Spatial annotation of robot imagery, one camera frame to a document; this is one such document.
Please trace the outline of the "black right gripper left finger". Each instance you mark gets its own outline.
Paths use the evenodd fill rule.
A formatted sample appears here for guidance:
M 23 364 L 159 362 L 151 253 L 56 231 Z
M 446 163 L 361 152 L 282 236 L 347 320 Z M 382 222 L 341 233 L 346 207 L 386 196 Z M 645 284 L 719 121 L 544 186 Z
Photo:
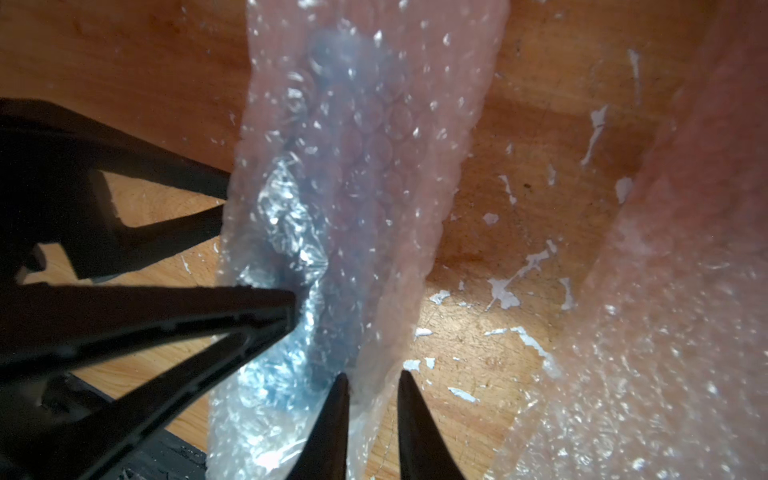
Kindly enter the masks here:
M 288 480 L 345 480 L 350 413 L 349 380 L 340 373 Z

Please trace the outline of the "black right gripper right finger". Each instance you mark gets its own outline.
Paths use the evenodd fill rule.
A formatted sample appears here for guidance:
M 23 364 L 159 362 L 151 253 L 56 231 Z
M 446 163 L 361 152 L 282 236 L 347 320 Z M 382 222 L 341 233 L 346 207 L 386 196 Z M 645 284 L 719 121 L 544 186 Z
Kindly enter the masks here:
M 398 382 L 397 421 L 402 480 L 465 479 L 407 370 L 401 372 Z

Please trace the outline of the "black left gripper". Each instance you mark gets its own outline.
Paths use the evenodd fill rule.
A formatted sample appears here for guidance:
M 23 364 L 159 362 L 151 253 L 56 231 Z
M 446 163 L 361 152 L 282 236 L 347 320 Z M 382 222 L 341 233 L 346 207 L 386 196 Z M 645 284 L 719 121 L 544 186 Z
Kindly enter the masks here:
M 59 245 L 108 281 L 218 236 L 229 173 L 60 105 L 1 101 L 1 475 L 102 479 L 293 331 L 296 297 L 236 287 L 21 285 Z M 41 406 L 60 373 L 168 343 L 211 344 L 81 418 Z

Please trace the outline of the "bubble wrap sheet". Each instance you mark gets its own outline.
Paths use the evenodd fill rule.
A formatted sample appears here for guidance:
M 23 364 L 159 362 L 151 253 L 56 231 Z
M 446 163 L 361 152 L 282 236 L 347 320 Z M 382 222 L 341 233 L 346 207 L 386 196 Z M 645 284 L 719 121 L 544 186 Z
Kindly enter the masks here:
M 726 1 L 488 471 L 767 475 L 767 5 Z

